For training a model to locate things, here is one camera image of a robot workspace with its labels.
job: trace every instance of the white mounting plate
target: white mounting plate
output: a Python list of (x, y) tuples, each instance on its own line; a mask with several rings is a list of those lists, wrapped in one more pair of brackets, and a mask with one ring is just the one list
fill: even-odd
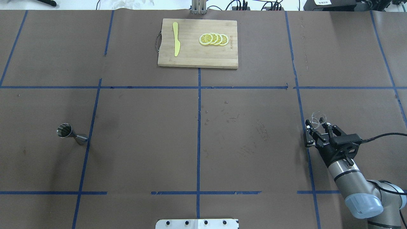
[(155, 229), (239, 229), (237, 219), (159, 220)]

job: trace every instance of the lemon slice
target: lemon slice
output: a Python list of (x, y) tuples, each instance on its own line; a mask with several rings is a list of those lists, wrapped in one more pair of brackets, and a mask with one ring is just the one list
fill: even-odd
[(220, 34), (222, 37), (222, 42), (219, 44), (219, 46), (225, 46), (229, 43), (229, 37), (226, 36), (225, 34)]
[(204, 33), (199, 37), (199, 42), (202, 45), (208, 45), (212, 42), (213, 36), (210, 33)]
[(219, 38), (218, 39), (218, 42), (216, 42), (215, 44), (213, 44), (213, 45), (220, 45), (221, 43), (222, 43), (222, 41), (223, 41), (223, 37), (220, 35), (220, 34), (216, 34), (216, 36)]
[(210, 43), (210, 44), (215, 44), (215, 43), (217, 43), (218, 42), (218, 40), (219, 40), (219, 37), (217, 36), (218, 35), (218, 33), (210, 33), (211, 35), (212, 35), (212, 42)]

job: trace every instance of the wooden cutting board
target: wooden cutting board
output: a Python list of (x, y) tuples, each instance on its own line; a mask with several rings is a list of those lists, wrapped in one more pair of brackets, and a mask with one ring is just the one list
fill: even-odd
[[(181, 48), (174, 55), (173, 22), (178, 23), (178, 40)], [(201, 45), (199, 37), (204, 33), (220, 33), (229, 37), (225, 46)], [(237, 21), (168, 19), (162, 20), (162, 40), (158, 53), (158, 66), (192, 68), (238, 67)]]

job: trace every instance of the white label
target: white label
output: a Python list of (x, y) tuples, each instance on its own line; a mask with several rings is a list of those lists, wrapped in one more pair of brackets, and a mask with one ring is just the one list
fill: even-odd
[(325, 6), (325, 5), (331, 5), (332, 3), (330, 0), (314, 0), (315, 4), (317, 6)]

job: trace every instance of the yellow knife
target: yellow knife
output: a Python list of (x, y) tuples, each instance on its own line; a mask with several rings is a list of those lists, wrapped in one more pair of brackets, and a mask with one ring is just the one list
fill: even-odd
[(174, 40), (175, 40), (174, 56), (178, 56), (179, 49), (181, 48), (181, 43), (178, 40), (178, 23), (177, 22), (173, 23), (173, 29), (174, 29)]

